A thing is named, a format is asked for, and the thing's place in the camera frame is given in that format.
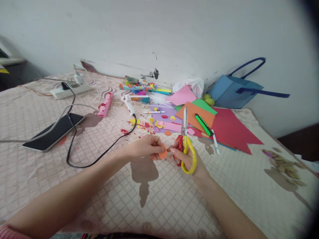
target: scissors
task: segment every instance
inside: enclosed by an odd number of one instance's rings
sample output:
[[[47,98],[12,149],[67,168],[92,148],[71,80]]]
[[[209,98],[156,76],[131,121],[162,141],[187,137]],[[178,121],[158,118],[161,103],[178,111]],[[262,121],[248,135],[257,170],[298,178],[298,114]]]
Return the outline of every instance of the scissors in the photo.
[[[173,155],[174,162],[176,163],[177,166],[182,167],[182,170],[184,171],[184,173],[192,175],[195,172],[196,167],[197,167],[197,157],[196,157],[196,152],[195,152],[195,149],[192,145],[192,142],[190,141],[190,138],[187,137],[187,107],[186,106],[184,109],[184,117],[183,117],[181,132],[180,132],[180,135],[177,137],[175,142],[177,142],[177,141],[178,141],[177,149],[179,151],[182,151],[184,154],[187,154],[188,148],[190,149],[190,151],[192,152],[192,155],[193,155],[193,162],[192,162],[192,166],[189,170],[187,170],[185,168],[185,164],[183,161],[175,158],[175,156]]]

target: scissor handle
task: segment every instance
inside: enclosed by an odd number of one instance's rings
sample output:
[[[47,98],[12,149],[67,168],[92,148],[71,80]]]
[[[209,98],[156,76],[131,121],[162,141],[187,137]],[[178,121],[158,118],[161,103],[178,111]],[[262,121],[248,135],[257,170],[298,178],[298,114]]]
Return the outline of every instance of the scissor handle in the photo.
[[[190,141],[190,138],[188,138],[187,136],[184,136],[183,137],[183,142],[184,142],[184,154],[187,154],[188,152],[188,147],[190,149],[190,151],[192,152],[192,155],[193,155],[193,162],[192,162],[192,166],[189,170],[187,170],[185,168],[185,164],[184,162],[182,161],[181,162],[181,166],[182,166],[182,169],[184,171],[184,173],[188,174],[188,175],[192,175],[195,170],[196,170],[196,167],[197,167],[197,157],[196,157],[196,152],[195,152],[195,149],[192,145],[192,142]]]
[[[176,141],[178,141],[178,150],[183,151],[183,136],[179,135],[177,137]],[[178,167],[180,167],[182,165],[180,159],[175,159],[175,155],[173,155],[173,159]]]

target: forearm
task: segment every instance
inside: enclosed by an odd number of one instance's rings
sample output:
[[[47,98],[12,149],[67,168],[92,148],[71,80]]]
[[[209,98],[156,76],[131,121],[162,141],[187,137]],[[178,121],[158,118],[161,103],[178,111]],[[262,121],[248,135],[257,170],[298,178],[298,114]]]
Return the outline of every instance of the forearm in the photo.
[[[266,238],[210,175],[195,177],[194,181],[228,238]]]
[[[105,155],[90,168],[32,200],[7,223],[32,238],[50,238],[70,222],[104,182],[128,162],[127,156],[119,150]]]

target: left hand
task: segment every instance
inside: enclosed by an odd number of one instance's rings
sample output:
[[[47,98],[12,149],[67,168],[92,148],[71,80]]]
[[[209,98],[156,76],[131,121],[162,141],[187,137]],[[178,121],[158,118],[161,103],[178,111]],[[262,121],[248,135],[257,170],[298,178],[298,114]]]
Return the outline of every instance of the left hand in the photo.
[[[141,158],[147,155],[160,160],[159,153],[165,150],[162,148],[162,141],[154,136],[147,134],[133,143],[127,145],[127,152],[132,158]]]

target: smartphone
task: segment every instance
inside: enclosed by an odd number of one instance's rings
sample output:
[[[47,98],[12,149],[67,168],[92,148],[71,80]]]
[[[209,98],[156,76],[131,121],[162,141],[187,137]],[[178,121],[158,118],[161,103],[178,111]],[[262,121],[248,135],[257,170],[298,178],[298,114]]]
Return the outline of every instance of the smartphone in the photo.
[[[73,114],[73,113],[70,113],[70,117],[73,121],[74,126],[77,126],[84,120],[84,116]],[[45,130],[43,130],[42,132],[38,133],[33,138],[47,132],[53,125],[54,123],[51,124],[49,127],[47,127]],[[57,142],[59,142],[64,136],[66,136],[72,129],[73,129],[73,126],[70,122],[70,119],[67,115],[65,115],[59,120],[57,125],[54,127],[54,129],[50,133],[32,142],[24,143],[22,146],[25,148],[34,149],[40,152],[47,152]]]

